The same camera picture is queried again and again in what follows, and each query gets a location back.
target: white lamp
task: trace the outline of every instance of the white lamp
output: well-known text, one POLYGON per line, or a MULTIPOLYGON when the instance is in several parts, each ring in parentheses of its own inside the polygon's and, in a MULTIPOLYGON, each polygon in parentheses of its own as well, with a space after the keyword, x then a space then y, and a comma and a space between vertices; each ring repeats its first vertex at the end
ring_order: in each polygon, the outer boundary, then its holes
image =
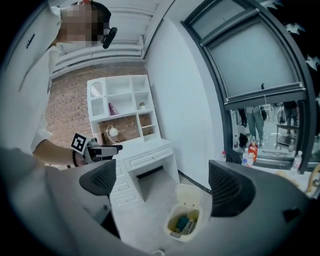
POLYGON ((111 137, 115 137, 119 134, 118 130, 116 128, 114 128, 114 126, 112 124, 110 124, 107 129, 106 129, 106 135, 108 136, 109 140, 113 143, 116 144, 117 142, 115 142, 114 140, 112 140, 109 135, 111 137))

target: white wall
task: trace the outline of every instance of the white wall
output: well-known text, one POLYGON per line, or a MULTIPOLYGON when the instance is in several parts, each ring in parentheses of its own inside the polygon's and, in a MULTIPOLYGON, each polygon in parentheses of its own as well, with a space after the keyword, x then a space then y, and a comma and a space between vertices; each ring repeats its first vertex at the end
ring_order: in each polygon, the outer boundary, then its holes
POLYGON ((163 138, 173 142, 178 169, 210 189, 210 159, 224 148, 216 90, 189 34, 166 18, 146 55, 156 113, 163 138))

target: white vanity desk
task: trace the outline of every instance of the white vanity desk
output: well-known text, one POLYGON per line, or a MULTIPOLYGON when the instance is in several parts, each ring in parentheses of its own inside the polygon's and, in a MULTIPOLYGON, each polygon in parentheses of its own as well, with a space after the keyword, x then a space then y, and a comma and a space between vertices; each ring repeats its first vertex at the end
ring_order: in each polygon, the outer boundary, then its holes
POLYGON ((171 141, 159 138, 147 142, 129 140, 113 157, 116 159, 116 182, 110 194, 112 206, 119 207, 143 202, 137 175, 151 171, 155 166, 163 169, 180 183, 171 141))

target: window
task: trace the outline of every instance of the window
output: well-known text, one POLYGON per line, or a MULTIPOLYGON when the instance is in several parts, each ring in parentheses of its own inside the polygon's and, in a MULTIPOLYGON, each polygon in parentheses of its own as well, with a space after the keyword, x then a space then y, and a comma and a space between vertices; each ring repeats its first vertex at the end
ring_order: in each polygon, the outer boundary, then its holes
POLYGON ((285 27, 254 0, 207 0, 182 24, 220 98, 225 150, 241 154, 255 136, 257 165, 289 169, 302 151, 305 170, 320 152, 313 84, 285 27))

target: white floor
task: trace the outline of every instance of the white floor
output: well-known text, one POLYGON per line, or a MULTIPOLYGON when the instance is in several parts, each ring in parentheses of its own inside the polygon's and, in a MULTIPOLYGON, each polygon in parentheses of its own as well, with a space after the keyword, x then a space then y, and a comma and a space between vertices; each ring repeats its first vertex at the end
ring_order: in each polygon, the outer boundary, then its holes
MULTIPOLYGON (((180 176, 182 184, 193 185, 180 176)), ((177 204, 175 187, 177 183, 164 170, 157 171, 139 180, 145 203, 122 208, 113 208, 113 216, 121 240, 137 249, 152 253, 163 249, 166 252, 179 251, 184 243, 164 233, 164 225, 172 208, 177 204)), ((202 191, 203 222, 208 222, 212 196, 202 191)))

